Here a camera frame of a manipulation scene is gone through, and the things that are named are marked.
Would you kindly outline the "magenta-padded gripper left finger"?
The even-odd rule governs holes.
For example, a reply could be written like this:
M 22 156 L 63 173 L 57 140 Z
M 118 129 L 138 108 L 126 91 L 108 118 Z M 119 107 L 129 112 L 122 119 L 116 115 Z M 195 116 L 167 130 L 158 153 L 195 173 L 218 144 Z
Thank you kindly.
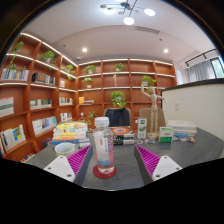
M 89 145 L 69 156 L 58 156 L 44 170 L 81 186 L 92 156 L 93 147 Z

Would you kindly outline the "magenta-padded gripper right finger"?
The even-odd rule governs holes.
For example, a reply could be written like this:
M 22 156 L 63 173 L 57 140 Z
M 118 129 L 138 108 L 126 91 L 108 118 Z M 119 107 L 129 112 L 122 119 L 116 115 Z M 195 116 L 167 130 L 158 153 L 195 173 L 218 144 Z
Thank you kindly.
M 134 146 L 134 156 L 145 185 L 181 170 L 169 156 L 158 156 L 139 145 Z

